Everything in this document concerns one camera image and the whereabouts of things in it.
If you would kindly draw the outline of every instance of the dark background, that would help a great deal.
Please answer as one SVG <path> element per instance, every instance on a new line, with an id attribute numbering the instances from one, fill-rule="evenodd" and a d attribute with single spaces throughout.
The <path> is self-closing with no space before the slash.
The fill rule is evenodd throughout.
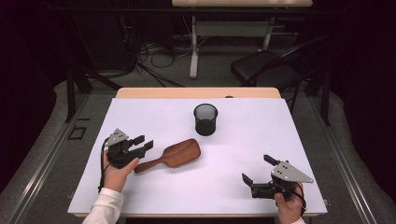
<path id="1" fill-rule="evenodd" d="M 93 69 L 98 69 L 96 63 L 101 60 L 109 60 L 96 58 L 92 61 L 94 52 L 88 52 L 86 46 L 100 46 L 100 43 L 92 43 L 90 38 L 109 41 L 103 49 L 97 47 L 97 55 L 104 55 L 101 53 L 103 50 L 119 49 L 120 53 L 112 57 L 117 60 L 108 63 L 108 68 L 125 69 L 131 66 L 131 46 L 122 43 L 122 31 L 115 33 L 118 18 L 112 16 L 104 19 L 106 22 L 98 26 L 101 32 L 97 33 L 88 32 L 84 20 L 74 18 L 75 27 L 85 32 L 84 39 L 81 39 L 81 33 L 71 28 L 70 21 L 62 17 L 49 21 L 38 2 L 8 1 L 0 7 L 1 97 L 6 102 L 2 106 L 1 116 L 0 190 L 14 175 L 50 117 L 56 101 L 53 88 L 65 80 L 71 66 L 70 57 Z M 75 3 L 52 2 L 63 6 Z M 126 2 L 111 1 L 112 5 L 119 3 Z M 129 7 L 170 7 L 170 3 L 134 1 L 135 5 Z M 396 76 L 396 6 L 391 1 L 379 0 L 316 0 L 314 7 L 348 10 L 343 19 L 307 18 L 297 42 L 323 34 L 332 37 L 333 48 L 328 49 L 325 55 L 331 62 L 331 89 L 344 101 L 357 152 L 378 185 L 396 201 L 396 173 L 392 167 L 396 161 L 392 141 L 396 136 L 396 96 L 393 90 Z M 173 47 L 172 33 L 179 32 L 177 23 L 180 21 L 167 16 L 137 19 L 141 35 L 169 49 Z M 158 26 L 157 20 L 163 21 L 161 27 L 155 27 Z M 109 35 L 100 36 L 102 31 L 108 31 Z M 68 54 L 64 54 L 64 46 L 60 45 L 54 34 L 61 34 Z"/>

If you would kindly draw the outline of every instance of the wooden paddle brush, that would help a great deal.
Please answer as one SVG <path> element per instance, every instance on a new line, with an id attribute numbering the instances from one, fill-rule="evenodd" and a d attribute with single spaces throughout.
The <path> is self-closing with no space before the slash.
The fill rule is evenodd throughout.
<path id="1" fill-rule="evenodd" d="M 200 157 L 200 155 L 201 149 L 199 148 L 198 142 L 191 138 L 167 147 L 163 151 L 161 157 L 157 160 L 146 161 L 138 164 L 134 168 L 134 172 L 136 174 L 142 173 L 143 171 L 161 162 L 165 163 L 168 167 L 177 168 L 178 166 L 196 160 L 198 157 Z"/>

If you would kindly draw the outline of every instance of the black cable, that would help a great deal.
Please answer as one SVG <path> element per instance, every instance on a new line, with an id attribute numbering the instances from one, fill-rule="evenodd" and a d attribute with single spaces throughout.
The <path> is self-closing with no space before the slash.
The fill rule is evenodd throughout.
<path id="1" fill-rule="evenodd" d="M 105 141 L 103 142 L 101 153 L 100 153 L 100 182 L 99 182 L 99 187 L 98 187 L 98 189 L 99 189 L 98 193 L 100 193 L 100 190 L 102 189 L 103 185 L 105 184 L 105 170 L 107 169 L 108 166 L 104 169 L 105 165 L 104 165 L 103 159 L 104 159 L 104 152 L 105 152 L 105 144 L 106 144 L 108 138 L 105 139 Z"/>
<path id="2" fill-rule="evenodd" d="M 143 52 L 146 52 L 146 53 L 142 53 L 142 50 L 140 50 L 138 55 L 140 56 L 140 62 L 145 62 L 149 57 L 149 47 L 147 44 L 142 44 L 141 46 L 142 46 L 142 48 L 144 48 Z"/>
<path id="3" fill-rule="evenodd" d="M 150 68 L 146 67 L 145 65 L 143 65 L 142 63 L 137 63 L 137 66 L 141 67 L 143 70 L 145 70 L 146 72 L 148 72 L 152 77 L 154 77 L 155 79 L 157 79 L 157 81 L 159 81 L 161 83 L 160 80 L 165 81 L 173 86 L 176 87 L 184 87 L 181 84 L 176 83 L 175 81 L 172 81 L 171 79 L 164 77 L 156 72 L 154 72 L 153 70 L 151 70 Z"/>
<path id="4" fill-rule="evenodd" d="M 302 208 L 301 208 L 301 217 L 302 217 L 303 214 L 304 214 L 304 212 L 306 211 L 306 201 L 305 201 L 305 199 L 304 199 L 304 191 L 303 191 L 303 188 L 302 188 L 299 184 L 297 184 L 297 186 L 300 188 L 301 193 L 302 193 L 302 195 L 300 195 L 300 194 L 296 193 L 295 191 L 291 191 L 291 190 L 289 190 L 289 189 L 286 189 L 285 187 L 280 186 L 280 185 L 278 185 L 278 184 L 274 184 L 274 185 L 275 185 L 277 188 L 280 188 L 280 189 L 282 189 L 282 190 L 284 190 L 284 191 L 286 191 L 286 192 L 288 192 L 288 193 L 294 194 L 295 196 L 297 196 L 298 198 L 301 199 L 301 201 L 302 201 L 302 203 L 303 203 L 303 206 L 302 206 Z"/>
<path id="5" fill-rule="evenodd" d="M 184 56 L 184 55 L 183 55 L 183 54 L 184 54 L 184 51 L 186 51 L 186 49 L 188 49 L 187 46 L 188 46 L 189 44 L 190 44 L 189 50 L 191 50 L 191 39 L 190 39 L 190 38 L 187 38 L 187 41 L 184 41 L 184 42 L 185 42 L 184 47 L 183 47 L 183 48 L 179 48 L 179 49 L 181 49 L 181 51 L 180 51 L 180 52 L 177 52 L 177 53 L 175 54 L 176 56 Z"/>
<path id="6" fill-rule="evenodd" d="M 81 33 L 78 31 L 78 29 L 75 27 L 75 24 L 70 20 L 69 17 L 66 17 L 66 21 L 69 23 L 71 30 L 75 33 L 76 37 L 78 38 L 78 40 L 80 41 L 80 43 L 82 44 L 82 46 L 84 46 L 86 52 L 88 53 L 88 55 L 90 56 L 90 59 L 93 61 L 96 61 L 94 59 L 94 57 L 92 57 L 92 53 L 89 50 L 88 46 L 85 44 L 84 39 L 81 36 Z M 130 57 L 130 64 L 127 68 L 125 68 L 123 71 L 118 72 L 117 74 L 114 75 L 109 75 L 109 76 L 103 76 L 102 77 L 106 77 L 108 79 L 111 78 L 115 78 L 115 77 L 123 77 L 129 73 L 131 73 L 132 71 L 134 71 L 134 55 L 131 53 L 131 55 L 129 55 Z"/>
<path id="7" fill-rule="evenodd" d="M 165 67 L 171 66 L 171 65 L 175 62 L 175 58 L 176 58 L 175 54 L 174 54 L 173 52 L 169 52 L 169 55 L 172 56 L 172 62 L 170 62 L 170 63 L 167 64 L 167 65 L 163 65 L 163 66 L 156 65 L 156 64 L 154 64 L 154 62 L 153 62 L 154 55 L 156 55 L 156 54 L 159 54 L 159 53 L 153 53 L 153 54 L 151 54 L 151 60 L 150 60 L 151 64 L 152 64 L 154 67 L 157 67 L 157 68 L 165 68 Z"/>

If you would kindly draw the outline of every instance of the hand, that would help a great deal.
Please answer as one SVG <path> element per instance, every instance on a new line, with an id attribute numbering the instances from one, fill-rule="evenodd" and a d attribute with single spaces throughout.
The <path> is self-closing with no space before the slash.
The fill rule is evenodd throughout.
<path id="1" fill-rule="evenodd" d="M 135 158 L 131 162 L 129 162 L 129 164 L 119 169 L 113 167 L 112 165 L 109 165 L 109 162 L 107 160 L 107 152 L 108 150 L 105 151 L 103 156 L 104 167 L 107 167 L 105 170 L 104 188 L 113 189 L 117 192 L 122 192 L 128 174 L 130 174 L 139 163 L 139 159 Z"/>
<path id="2" fill-rule="evenodd" d="M 302 193 L 303 184 L 302 183 L 297 183 L 297 184 L 300 185 L 301 188 L 296 186 L 295 192 L 300 195 L 303 195 Z M 291 194 L 290 200 L 285 202 L 285 198 L 283 197 L 283 194 L 276 193 L 275 201 L 277 204 L 277 216 L 279 217 L 279 222 L 281 224 L 290 224 L 300 219 L 301 209 L 303 208 L 303 202 L 299 197 L 297 197 L 294 194 Z"/>

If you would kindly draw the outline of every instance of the black chair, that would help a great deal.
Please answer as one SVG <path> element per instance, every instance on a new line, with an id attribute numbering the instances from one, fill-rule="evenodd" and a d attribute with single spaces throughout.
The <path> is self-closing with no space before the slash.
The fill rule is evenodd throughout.
<path id="1" fill-rule="evenodd" d="M 241 86 L 275 87 L 280 92 L 294 87 L 290 106 L 292 113 L 302 81 L 313 77 L 321 68 L 317 52 L 328 42 L 321 36 L 297 45 L 282 55 L 263 50 L 232 62 L 231 72 L 242 82 Z"/>

